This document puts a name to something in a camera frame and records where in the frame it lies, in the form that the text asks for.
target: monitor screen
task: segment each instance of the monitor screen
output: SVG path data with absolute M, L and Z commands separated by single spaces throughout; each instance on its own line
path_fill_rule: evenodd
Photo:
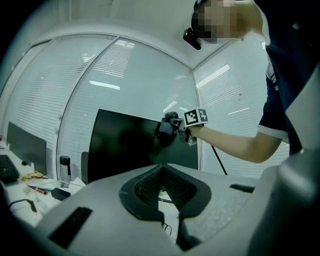
M 26 130 L 20 128 L 12 122 L 8 124 L 7 143 L 10 150 L 21 161 L 25 161 L 29 166 L 34 164 L 34 169 L 44 175 L 47 174 L 46 150 L 47 142 Z
M 198 169 L 197 145 L 156 138 L 160 123 L 99 109 L 91 136 L 88 182 L 155 164 L 177 164 Z

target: short sleeve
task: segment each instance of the short sleeve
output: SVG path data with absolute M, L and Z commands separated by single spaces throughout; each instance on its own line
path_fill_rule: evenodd
M 285 111 L 276 83 L 266 78 L 267 98 L 258 125 L 260 133 L 286 140 L 288 138 Z

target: keyboard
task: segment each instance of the keyboard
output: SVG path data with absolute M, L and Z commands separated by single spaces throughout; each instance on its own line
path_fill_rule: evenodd
M 19 178 L 19 172 L 9 156 L 0 155 L 0 180 L 3 183 L 15 182 Z

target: bottle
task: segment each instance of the bottle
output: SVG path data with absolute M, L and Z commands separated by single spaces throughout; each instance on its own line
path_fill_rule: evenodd
M 60 178 L 64 182 L 71 182 L 71 169 L 70 169 L 70 157 L 62 155 L 59 158 L 60 161 Z M 62 183 L 62 188 L 68 188 L 69 184 Z

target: person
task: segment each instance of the person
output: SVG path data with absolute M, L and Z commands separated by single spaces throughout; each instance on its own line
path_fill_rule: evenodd
M 320 9 L 316 2 L 198 0 L 195 3 L 191 27 L 197 37 L 217 43 L 219 38 L 242 39 L 249 32 L 257 33 L 265 37 L 269 64 L 267 99 L 255 137 L 226 134 L 205 126 L 190 127 L 192 136 L 253 163 L 269 159 L 286 139 L 290 155 L 302 149 L 286 110 L 312 74 L 319 71 L 315 36 L 319 29 L 316 13 Z

